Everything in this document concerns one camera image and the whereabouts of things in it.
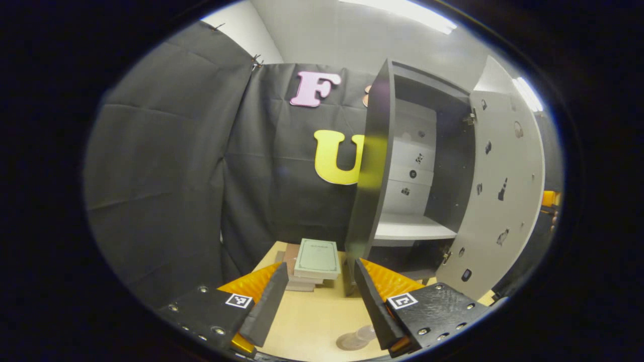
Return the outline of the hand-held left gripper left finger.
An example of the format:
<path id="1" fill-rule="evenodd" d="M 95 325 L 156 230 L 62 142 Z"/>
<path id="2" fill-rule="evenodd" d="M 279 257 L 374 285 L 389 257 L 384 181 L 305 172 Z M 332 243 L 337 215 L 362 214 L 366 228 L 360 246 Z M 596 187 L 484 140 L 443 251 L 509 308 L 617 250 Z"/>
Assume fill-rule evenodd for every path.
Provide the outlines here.
<path id="1" fill-rule="evenodd" d="M 223 286 L 197 286 L 157 309 L 165 322 L 211 349 L 255 355 L 271 330 L 288 284 L 274 263 Z"/>

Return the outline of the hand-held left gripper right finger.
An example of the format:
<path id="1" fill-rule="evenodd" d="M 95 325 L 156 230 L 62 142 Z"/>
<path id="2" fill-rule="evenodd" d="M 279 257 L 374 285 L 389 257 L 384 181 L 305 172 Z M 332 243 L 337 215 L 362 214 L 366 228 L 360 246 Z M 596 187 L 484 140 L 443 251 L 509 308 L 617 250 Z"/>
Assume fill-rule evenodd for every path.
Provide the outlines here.
<path id="1" fill-rule="evenodd" d="M 360 258 L 354 279 L 378 343 L 390 357 L 426 352 L 463 334 L 492 313 L 445 283 L 428 286 Z"/>

